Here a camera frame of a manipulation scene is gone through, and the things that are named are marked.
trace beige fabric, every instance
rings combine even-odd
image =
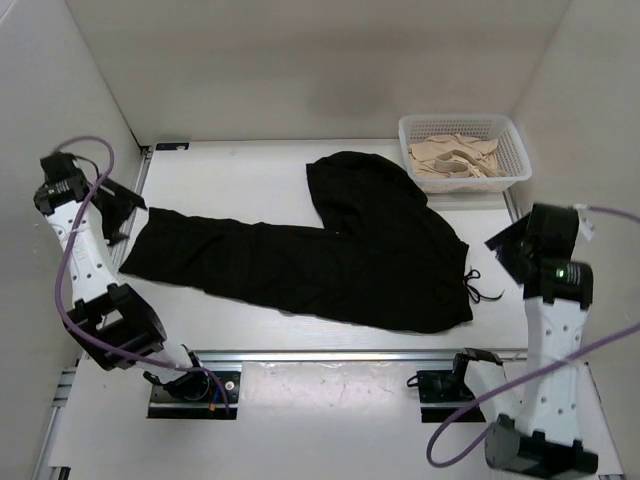
[[[498,169],[498,140],[436,135],[409,146],[414,172],[427,178],[504,177]]]

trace purple cable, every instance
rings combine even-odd
[[[626,218],[628,220],[634,221],[636,223],[640,224],[640,216],[639,215],[635,215],[633,213],[630,212],[625,212],[624,210],[618,210],[615,208],[608,208],[608,207],[591,207],[591,206],[586,206],[585,207],[587,210],[592,211],[592,212],[597,212],[597,213],[607,213],[609,215],[615,215],[618,217],[622,217],[622,218]],[[535,370],[533,372],[530,372],[526,375],[523,375],[520,378],[517,378],[515,380],[512,380],[510,382],[505,383],[504,385],[501,385],[498,388],[495,388],[493,390],[488,391],[487,393],[480,395],[478,398],[476,398],[475,400],[473,400],[471,403],[469,403],[468,405],[456,410],[455,412],[453,412],[444,422],[442,422],[442,424],[440,424],[440,426],[436,429],[436,431],[433,433],[433,435],[431,436],[431,438],[429,439],[429,442],[427,443],[427,461],[429,462],[429,464],[432,467],[435,468],[446,468],[446,467],[450,467],[451,465],[455,465],[456,463],[458,463],[459,461],[461,461],[463,458],[465,458],[467,455],[469,455],[471,453],[471,451],[476,448],[478,446],[478,444],[480,442],[482,442],[482,440],[484,440],[484,437],[487,434],[487,430],[489,430],[489,427],[487,427],[487,429],[485,429],[484,432],[482,432],[478,438],[476,438],[473,442],[471,442],[471,444],[465,448],[462,453],[460,453],[459,455],[453,457],[450,460],[447,460],[445,462],[437,462],[433,459],[433,446],[435,445],[436,441],[438,440],[438,438],[440,437],[440,435],[442,435],[442,432],[444,432],[447,427],[449,427],[449,425],[451,425],[453,422],[455,422],[457,419],[459,419],[460,417],[462,417],[465,413],[473,410],[474,408],[476,408],[477,406],[479,406],[481,403],[486,402],[487,400],[495,397],[496,395],[500,395],[501,393],[504,393],[508,390],[511,390],[512,388],[518,387],[520,385],[522,385],[523,383],[527,383],[531,380],[534,380],[538,377],[542,377],[544,375],[548,375],[552,372],[555,372],[556,370],[564,367],[568,362],[572,362],[588,353],[593,352],[594,350],[597,350],[600,347],[604,347],[605,345],[608,345],[610,343],[613,342],[617,342],[618,340],[621,340],[624,337],[627,337],[629,335],[632,335],[636,332],[640,331],[640,322],[635,323],[634,325],[631,325],[630,327],[627,327],[623,330],[620,330],[616,333],[612,333],[611,335],[608,335],[596,342],[593,342],[590,345],[586,345],[582,348],[579,348],[578,350],[576,350],[575,352],[571,353],[570,355],[567,355],[565,358],[561,359],[561,360],[556,360],[553,363],[550,363],[549,365],[546,365],[538,370]]]
[[[111,174],[111,172],[113,171],[113,167],[115,165],[115,153],[113,151],[113,147],[111,146],[111,144],[109,144],[109,142],[107,142],[106,140],[100,137],[85,135],[81,137],[71,138],[66,142],[58,145],[58,147],[56,148],[56,151],[60,151],[64,148],[67,148],[70,145],[73,145],[78,142],[83,142],[83,141],[94,141],[104,145],[109,152],[109,165],[107,166],[107,169],[98,177],[96,182],[93,184],[93,186],[89,190],[89,193],[82,201],[82,204],[80,205],[80,209],[78,210],[78,214],[76,215],[76,218],[74,218],[73,220],[73,224],[71,226],[71,233],[69,234],[69,240],[67,241],[67,246],[65,247],[64,252],[62,254],[62,261],[60,262],[60,267],[58,267],[58,273],[56,275],[56,284],[55,284],[55,290],[54,290],[54,298],[56,302],[56,308],[58,310],[58,313],[60,314],[60,317],[62,318],[63,323],[69,330],[71,330],[73,333],[75,333],[77,336],[79,336],[83,340],[95,345],[98,348],[101,348],[102,350],[115,353],[120,357],[128,358],[129,360],[134,360],[136,362],[147,363],[149,365],[155,365],[161,368],[176,370],[178,372],[185,372],[185,373],[203,372],[209,378],[211,378],[215,382],[215,384],[218,386],[218,389],[222,394],[224,408],[227,412],[227,415],[229,415],[229,399],[227,398],[227,393],[218,376],[215,373],[213,373],[211,370],[208,370],[204,367],[180,367],[177,365],[172,365],[167,362],[161,362],[159,360],[154,360],[152,358],[143,357],[142,355],[129,352],[122,348],[114,347],[113,345],[103,342],[102,340],[98,340],[97,338],[93,337],[92,335],[82,330],[79,326],[73,323],[73,320],[71,320],[71,318],[69,318],[69,315],[67,315],[67,311],[64,307],[64,302],[62,300],[62,281],[64,280],[64,274],[66,272],[69,259],[71,258],[71,251],[73,249],[73,244],[76,240],[76,236],[77,236],[76,230],[80,225],[80,221],[82,220],[84,212],[89,206],[91,199],[100,188],[100,185],[102,185],[102,182],[104,182],[105,179]]]

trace purple wire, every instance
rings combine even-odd
[[[83,141],[94,141],[104,145],[109,152],[109,165],[107,166],[107,169],[98,177],[96,182],[93,184],[93,186],[89,190],[89,193],[86,195],[86,197],[82,201],[82,204],[80,205],[80,209],[78,210],[78,214],[76,215],[76,218],[74,218],[73,220],[73,224],[71,226],[71,233],[69,234],[69,240],[67,241],[67,246],[65,247],[64,253],[62,254],[62,261],[60,262],[60,267],[58,267],[58,273],[56,275],[56,284],[55,284],[55,290],[54,290],[54,298],[56,302],[56,308],[58,310],[58,313],[60,314],[60,317],[62,318],[63,323],[69,330],[71,330],[74,334],[76,334],[78,337],[82,338],[86,342],[91,343],[92,345],[95,345],[96,347],[102,350],[105,350],[107,352],[115,353],[120,357],[127,358],[129,360],[134,360],[136,362],[147,363],[149,365],[155,365],[156,367],[176,370],[178,372],[185,372],[185,373],[202,372],[206,374],[218,386],[218,389],[220,390],[220,393],[222,395],[222,400],[224,402],[224,408],[227,412],[227,415],[229,415],[230,413],[229,400],[227,398],[227,393],[225,392],[224,386],[222,385],[222,382],[220,381],[218,376],[215,373],[213,373],[211,370],[206,369],[204,367],[180,367],[177,365],[172,365],[171,363],[161,362],[159,360],[155,360],[152,358],[143,357],[142,355],[137,355],[135,353],[129,352],[128,350],[124,350],[122,348],[114,347],[113,345],[103,342],[102,340],[99,340],[93,337],[92,335],[88,334],[84,330],[82,330],[79,326],[77,326],[73,322],[73,320],[71,320],[71,318],[69,318],[69,315],[67,315],[67,310],[64,307],[64,301],[62,299],[62,282],[64,280],[64,275],[67,270],[67,264],[69,263],[69,259],[71,258],[71,251],[73,249],[73,244],[76,240],[76,236],[77,236],[76,230],[80,225],[84,212],[89,206],[91,199],[100,188],[100,185],[102,185],[102,182],[104,182],[105,179],[111,174],[111,172],[113,171],[113,167],[115,165],[115,152],[113,151],[113,147],[111,146],[111,144],[109,144],[109,142],[107,142],[103,138],[95,137],[92,135],[85,135],[81,137],[71,138],[66,142],[58,145],[58,147],[56,148],[56,151],[60,151],[64,148],[67,148],[70,145],[73,145],[78,142],[83,142]]]
[[[616,208],[609,208],[609,207],[592,207],[592,206],[587,206],[586,207],[587,210],[592,211],[592,212],[597,212],[597,213],[607,213],[609,215],[615,215],[618,217],[622,217],[622,218],[626,218],[628,220],[634,221],[636,223],[640,224],[640,216],[636,215],[634,213],[630,213],[630,212],[626,212],[624,210],[618,210]],[[456,420],[458,420],[460,417],[462,417],[465,413],[473,410],[474,408],[476,408],[477,406],[479,406],[481,403],[486,402],[487,400],[500,395],[501,393],[504,393],[508,390],[511,390],[515,387],[518,387],[520,385],[522,385],[523,383],[527,383],[531,380],[534,380],[538,377],[542,377],[544,375],[548,375],[552,372],[555,372],[556,370],[564,367],[567,363],[572,362],[588,353],[593,352],[594,350],[597,350],[600,347],[604,347],[605,345],[608,345],[610,343],[613,342],[617,342],[618,340],[621,340],[624,337],[627,337],[629,335],[632,335],[636,332],[640,331],[640,322],[635,323],[634,325],[631,325],[630,327],[627,327],[623,330],[620,330],[616,333],[612,333],[611,335],[608,335],[596,342],[593,342],[590,345],[586,345],[582,348],[579,348],[578,350],[576,350],[575,352],[567,355],[565,358],[561,359],[561,360],[556,360],[553,363],[550,363],[549,365],[546,365],[538,370],[535,370],[533,372],[530,372],[526,375],[523,375],[520,378],[517,378],[515,380],[512,380],[510,382],[505,383],[504,385],[501,385],[498,388],[495,388],[493,390],[488,391],[487,393],[480,395],[478,398],[476,398],[475,400],[473,400],[471,403],[469,403],[468,405],[456,410],[455,412],[453,412],[444,422],[442,422],[442,424],[440,424],[440,426],[436,429],[436,431],[433,433],[433,435],[431,436],[431,438],[429,439],[429,442],[427,443],[427,461],[429,462],[429,464],[432,467],[435,468],[446,468],[446,467],[450,467],[451,465],[455,465],[456,463],[458,463],[459,461],[461,461],[463,458],[465,458],[467,455],[469,455],[471,453],[471,451],[476,448],[478,446],[478,444],[480,442],[483,441],[484,437],[487,434],[487,431],[489,430],[489,427],[487,427],[485,429],[484,432],[482,432],[473,442],[471,442],[471,444],[465,448],[462,453],[460,453],[459,455],[453,457],[450,460],[447,460],[445,462],[437,462],[433,459],[433,447],[436,443],[436,441],[438,440],[438,438],[440,437],[440,435],[442,435],[442,432],[444,432],[449,425],[451,425],[453,422],[455,422]]]

